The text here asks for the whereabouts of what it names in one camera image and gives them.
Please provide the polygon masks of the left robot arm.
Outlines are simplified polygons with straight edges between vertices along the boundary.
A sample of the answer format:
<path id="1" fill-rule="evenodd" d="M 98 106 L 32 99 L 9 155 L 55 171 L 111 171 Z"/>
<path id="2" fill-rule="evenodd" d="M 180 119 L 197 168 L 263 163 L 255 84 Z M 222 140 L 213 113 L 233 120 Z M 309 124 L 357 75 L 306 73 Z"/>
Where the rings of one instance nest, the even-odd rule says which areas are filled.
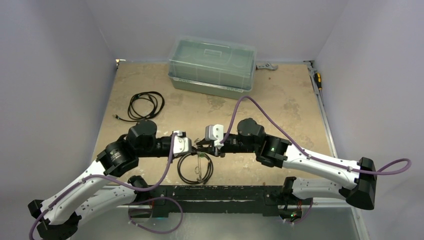
<path id="1" fill-rule="evenodd" d="M 155 122 L 139 121 L 126 134 L 108 144 L 64 189 L 48 199 L 35 199 L 28 204 L 35 219 L 29 239 L 34 239 L 34 233 L 38 233 L 43 240 L 67 240 L 79 225 L 96 215 L 117 206 L 151 201 L 150 192 L 164 181 L 173 160 L 192 151 L 192 141 L 186 132 L 174 130 L 169 136 L 157 137 Z M 141 158 L 162 157 L 166 157 L 167 162 L 157 183 L 148 185 L 141 176 L 134 176 L 129 182 L 119 180 L 136 168 Z"/>

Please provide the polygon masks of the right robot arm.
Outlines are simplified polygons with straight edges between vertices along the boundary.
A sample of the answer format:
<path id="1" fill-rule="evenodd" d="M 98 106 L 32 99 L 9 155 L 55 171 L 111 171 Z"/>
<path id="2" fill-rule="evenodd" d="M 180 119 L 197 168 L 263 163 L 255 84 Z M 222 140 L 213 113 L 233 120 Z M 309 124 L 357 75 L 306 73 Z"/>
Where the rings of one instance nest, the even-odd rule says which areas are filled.
<path id="1" fill-rule="evenodd" d="M 237 133 L 224 134 L 223 125 L 209 125 L 204 139 L 196 143 L 199 152 L 215 157 L 225 154 L 254 153 L 257 162 L 273 168 L 300 170 L 318 176 L 318 179 L 288 177 L 280 196 L 288 204 L 309 198 L 335 198 L 362 209 L 375 208 L 377 177 L 362 173 L 375 171 L 373 160 L 345 160 L 297 148 L 287 139 L 269 135 L 252 118 L 237 124 Z"/>

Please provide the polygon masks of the silver adjustable wrench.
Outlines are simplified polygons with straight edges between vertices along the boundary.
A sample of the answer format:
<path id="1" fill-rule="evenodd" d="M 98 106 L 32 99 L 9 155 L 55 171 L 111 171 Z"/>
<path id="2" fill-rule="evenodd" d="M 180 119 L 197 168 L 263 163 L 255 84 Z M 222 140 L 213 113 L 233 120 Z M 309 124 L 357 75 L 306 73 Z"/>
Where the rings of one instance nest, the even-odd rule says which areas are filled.
<path id="1" fill-rule="evenodd" d="M 276 71 L 279 68 L 278 65 L 272 65 L 269 62 L 263 63 L 263 64 L 257 64 L 256 70 L 270 70 L 270 71 Z"/>

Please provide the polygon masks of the yellow black screwdriver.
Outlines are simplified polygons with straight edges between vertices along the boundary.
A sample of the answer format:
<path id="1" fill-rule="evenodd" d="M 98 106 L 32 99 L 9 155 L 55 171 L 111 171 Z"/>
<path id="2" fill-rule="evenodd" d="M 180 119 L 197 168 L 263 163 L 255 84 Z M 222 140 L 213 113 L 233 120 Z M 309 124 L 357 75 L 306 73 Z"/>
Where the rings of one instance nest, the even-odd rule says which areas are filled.
<path id="1" fill-rule="evenodd" d="M 319 72 L 316 72 L 316 73 L 313 75 L 313 79 L 314 79 L 314 82 L 315 82 L 315 84 L 316 84 L 317 89 L 318 89 L 319 91 L 321 91 L 321 90 L 322 90 L 322 78 L 321 78 L 320 73 L 319 73 Z"/>

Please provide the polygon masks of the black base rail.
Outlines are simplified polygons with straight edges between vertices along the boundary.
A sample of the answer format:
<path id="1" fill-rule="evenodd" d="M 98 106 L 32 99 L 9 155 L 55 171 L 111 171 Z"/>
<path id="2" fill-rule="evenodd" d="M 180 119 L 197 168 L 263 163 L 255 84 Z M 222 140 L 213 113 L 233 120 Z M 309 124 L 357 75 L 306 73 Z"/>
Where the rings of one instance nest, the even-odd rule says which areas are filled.
<path id="1" fill-rule="evenodd" d="M 135 193 L 133 205 L 146 205 L 154 218 L 167 218 L 170 213 L 196 214 L 261 214 L 287 221 L 302 218 L 309 211 L 312 198 L 293 195 L 294 178 L 284 185 L 160 185 Z"/>

